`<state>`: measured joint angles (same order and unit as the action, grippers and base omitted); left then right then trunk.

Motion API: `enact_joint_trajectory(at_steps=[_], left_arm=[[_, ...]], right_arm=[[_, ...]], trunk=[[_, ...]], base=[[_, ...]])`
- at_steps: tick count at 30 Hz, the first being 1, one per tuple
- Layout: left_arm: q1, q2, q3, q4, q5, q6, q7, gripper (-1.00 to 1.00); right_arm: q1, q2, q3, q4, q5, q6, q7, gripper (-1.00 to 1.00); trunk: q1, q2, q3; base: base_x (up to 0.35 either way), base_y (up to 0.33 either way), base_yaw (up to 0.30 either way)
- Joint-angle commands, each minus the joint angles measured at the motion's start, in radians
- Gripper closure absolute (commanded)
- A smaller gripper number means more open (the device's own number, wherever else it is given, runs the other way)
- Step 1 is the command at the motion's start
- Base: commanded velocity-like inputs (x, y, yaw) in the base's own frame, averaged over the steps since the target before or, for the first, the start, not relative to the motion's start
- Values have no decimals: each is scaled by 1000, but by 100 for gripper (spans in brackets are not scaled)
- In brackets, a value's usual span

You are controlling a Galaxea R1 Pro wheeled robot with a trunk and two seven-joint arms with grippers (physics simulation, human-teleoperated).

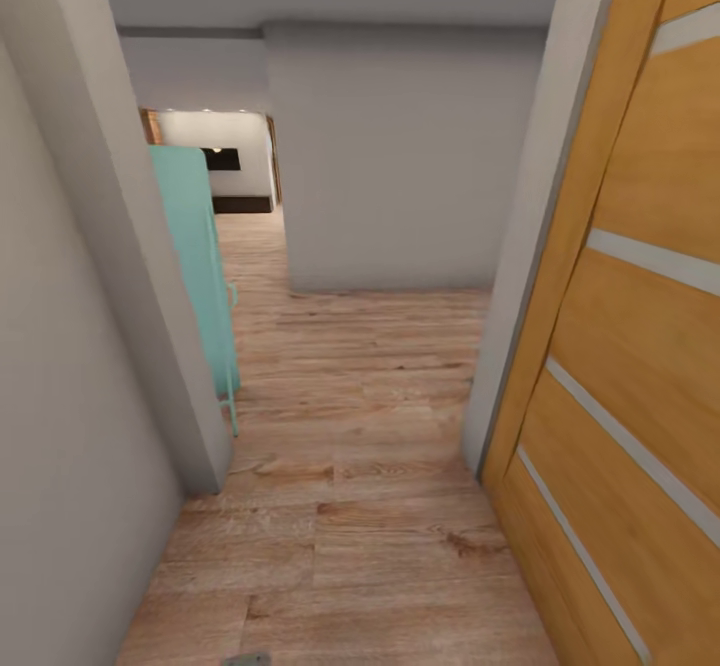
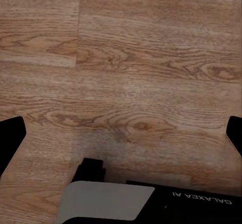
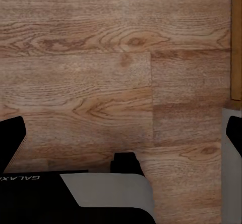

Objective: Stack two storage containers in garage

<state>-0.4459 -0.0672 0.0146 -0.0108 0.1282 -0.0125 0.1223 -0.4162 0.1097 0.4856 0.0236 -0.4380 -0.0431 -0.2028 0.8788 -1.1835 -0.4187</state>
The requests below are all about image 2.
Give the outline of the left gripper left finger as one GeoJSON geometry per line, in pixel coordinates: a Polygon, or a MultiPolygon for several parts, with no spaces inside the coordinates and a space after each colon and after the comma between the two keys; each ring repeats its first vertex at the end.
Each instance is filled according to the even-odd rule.
{"type": "Polygon", "coordinates": [[[26,136],[21,116],[0,122],[0,177],[26,136]]]}

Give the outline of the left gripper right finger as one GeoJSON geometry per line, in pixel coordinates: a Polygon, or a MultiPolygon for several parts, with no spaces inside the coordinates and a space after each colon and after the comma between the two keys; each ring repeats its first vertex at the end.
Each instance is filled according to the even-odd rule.
{"type": "Polygon", "coordinates": [[[227,125],[226,133],[242,156],[242,118],[231,116],[227,125]]]}

